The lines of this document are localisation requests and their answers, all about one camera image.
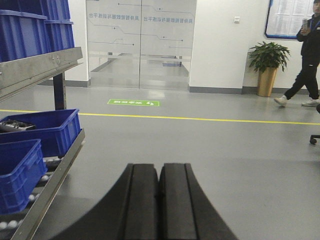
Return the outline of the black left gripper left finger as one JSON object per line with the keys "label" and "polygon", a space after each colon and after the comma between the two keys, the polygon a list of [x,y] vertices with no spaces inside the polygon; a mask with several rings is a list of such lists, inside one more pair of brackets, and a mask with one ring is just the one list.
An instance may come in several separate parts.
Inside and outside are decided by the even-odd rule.
{"label": "black left gripper left finger", "polygon": [[158,177],[153,164],[129,163],[112,188],[55,240],[156,240]]}

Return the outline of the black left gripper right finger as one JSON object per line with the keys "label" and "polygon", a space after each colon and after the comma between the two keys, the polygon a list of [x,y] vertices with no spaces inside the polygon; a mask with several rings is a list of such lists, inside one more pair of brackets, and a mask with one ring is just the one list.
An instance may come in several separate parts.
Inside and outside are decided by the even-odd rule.
{"label": "black left gripper right finger", "polygon": [[189,163],[166,163],[159,179],[162,240],[235,240]]}

